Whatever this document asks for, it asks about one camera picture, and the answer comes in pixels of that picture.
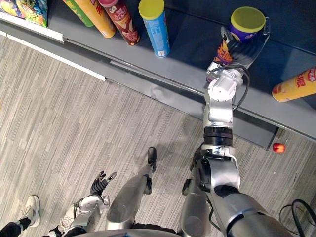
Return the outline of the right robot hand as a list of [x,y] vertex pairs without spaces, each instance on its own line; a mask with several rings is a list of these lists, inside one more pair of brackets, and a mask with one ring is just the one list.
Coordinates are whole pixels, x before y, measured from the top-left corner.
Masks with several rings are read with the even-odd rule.
[[257,59],[270,37],[270,19],[265,17],[263,28],[249,42],[240,42],[226,27],[221,27],[224,51],[231,60],[228,65],[242,65],[247,69]]

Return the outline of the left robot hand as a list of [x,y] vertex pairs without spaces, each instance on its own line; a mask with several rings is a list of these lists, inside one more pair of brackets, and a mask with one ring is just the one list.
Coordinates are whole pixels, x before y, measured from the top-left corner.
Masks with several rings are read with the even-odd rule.
[[90,187],[89,194],[98,195],[101,197],[107,185],[116,177],[116,175],[117,172],[113,172],[109,176],[107,176],[104,170],[102,170],[93,181]]

